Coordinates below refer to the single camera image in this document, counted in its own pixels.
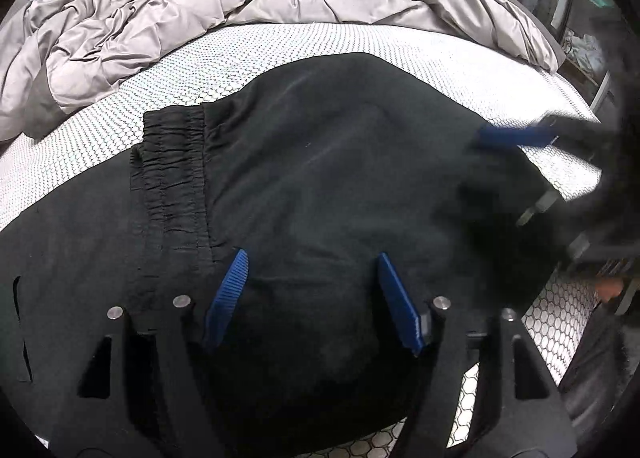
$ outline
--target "metal bolt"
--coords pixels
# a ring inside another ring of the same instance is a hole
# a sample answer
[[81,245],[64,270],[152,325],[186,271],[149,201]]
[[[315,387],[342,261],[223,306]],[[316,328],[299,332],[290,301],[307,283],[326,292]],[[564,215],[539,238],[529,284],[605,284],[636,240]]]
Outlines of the metal bolt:
[[176,308],[184,308],[191,304],[191,297],[188,295],[177,295],[174,297],[174,306]]
[[451,301],[446,297],[444,297],[444,295],[438,295],[433,300],[433,305],[438,310],[448,310],[449,308],[451,308]]
[[504,310],[502,310],[502,318],[506,321],[509,321],[510,323],[514,322],[517,317],[518,315],[511,308],[505,308]]
[[122,317],[124,310],[120,306],[112,306],[107,310],[107,317],[112,320],[116,320]]

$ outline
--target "beige comforter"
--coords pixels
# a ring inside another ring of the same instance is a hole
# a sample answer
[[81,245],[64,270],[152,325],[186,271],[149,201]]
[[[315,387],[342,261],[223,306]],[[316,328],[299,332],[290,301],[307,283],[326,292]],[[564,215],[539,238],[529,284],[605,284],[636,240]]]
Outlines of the beige comforter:
[[562,62],[513,0],[34,0],[0,30],[0,140],[42,138],[184,43],[253,22],[399,25],[467,38],[552,73]]

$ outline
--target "hexagon pattern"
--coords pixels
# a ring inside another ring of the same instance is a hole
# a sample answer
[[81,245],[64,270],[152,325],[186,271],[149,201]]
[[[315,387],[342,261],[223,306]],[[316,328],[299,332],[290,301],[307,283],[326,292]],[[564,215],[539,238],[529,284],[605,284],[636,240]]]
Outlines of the hexagon pattern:
[[[0,229],[55,187],[140,142],[144,112],[212,102],[281,64],[347,52],[380,57],[494,125],[526,125],[550,109],[593,119],[562,76],[452,36],[366,25],[222,28],[132,76],[118,92],[80,110],[42,141],[18,137],[0,157]],[[598,170],[553,147],[523,151],[565,198],[584,194],[598,182]],[[566,371],[593,305],[594,294],[586,284],[553,277],[522,319],[556,382]],[[449,444],[468,435],[477,376],[478,366],[465,374]],[[402,425],[301,456],[385,458]]]

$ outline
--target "mattress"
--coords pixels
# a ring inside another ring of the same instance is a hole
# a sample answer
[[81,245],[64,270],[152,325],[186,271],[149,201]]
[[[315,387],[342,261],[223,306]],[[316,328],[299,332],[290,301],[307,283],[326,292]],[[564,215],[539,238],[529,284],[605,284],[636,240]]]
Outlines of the mattress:
[[[167,105],[211,102],[281,64],[312,56],[366,52],[433,86],[494,125],[523,126],[549,111],[587,120],[593,113],[562,76],[460,38],[375,25],[257,24],[216,30],[165,56],[80,110],[40,142],[22,135],[0,157],[0,230],[55,187],[142,140],[142,117]],[[599,171],[553,147],[523,148],[567,198],[592,190]],[[593,288],[551,279],[523,317],[556,383],[591,310]],[[466,440],[478,366],[465,375],[449,444]],[[402,421],[314,458],[384,458]]]

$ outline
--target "comforter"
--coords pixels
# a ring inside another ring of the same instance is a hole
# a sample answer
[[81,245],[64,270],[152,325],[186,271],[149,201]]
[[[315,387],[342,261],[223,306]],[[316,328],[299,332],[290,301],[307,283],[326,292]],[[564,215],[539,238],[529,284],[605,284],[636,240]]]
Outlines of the comforter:
[[0,140],[76,110],[222,25],[392,24],[468,38],[551,73],[562,54],[513,0],[34,0],[0,30]]

